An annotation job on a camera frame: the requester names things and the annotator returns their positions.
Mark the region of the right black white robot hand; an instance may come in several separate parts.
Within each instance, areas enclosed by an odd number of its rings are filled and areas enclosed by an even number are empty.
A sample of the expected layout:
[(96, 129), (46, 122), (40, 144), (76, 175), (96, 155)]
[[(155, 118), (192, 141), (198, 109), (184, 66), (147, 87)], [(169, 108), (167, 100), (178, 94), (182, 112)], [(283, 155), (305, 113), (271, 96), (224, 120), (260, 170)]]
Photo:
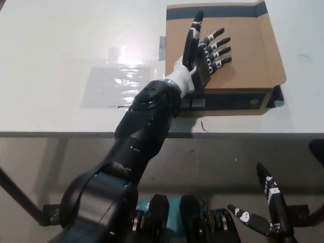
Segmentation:
[(267, 220), (231, 204), (227, 208), (243, 225), (259, 234), (270, 237), (276, 242), (297, 242), (288, 214), (288, 206), (279, 186), (261, 163), (257, 163), (256, 170), (258, 181), (264, 189), (271, 219)]

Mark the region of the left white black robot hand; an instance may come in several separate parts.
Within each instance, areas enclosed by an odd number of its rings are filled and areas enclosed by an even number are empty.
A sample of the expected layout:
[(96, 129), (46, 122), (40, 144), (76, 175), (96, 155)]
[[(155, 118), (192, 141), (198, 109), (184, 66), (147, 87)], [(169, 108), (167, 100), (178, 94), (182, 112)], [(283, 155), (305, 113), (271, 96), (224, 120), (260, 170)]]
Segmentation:
[(211, 76), (232, 61), (232, 57), (225, 56), (231, 51), (231, 47), (227, 46), (230, 37), (212, 43), (224, 33), (224, 28), (200, 40), (203, 18), (203, 11), (198, 11), (188, 31), (183, 55), (175, 62), (172, 73), (164, 79), (178, 89), (182, 98), (204, 89)]

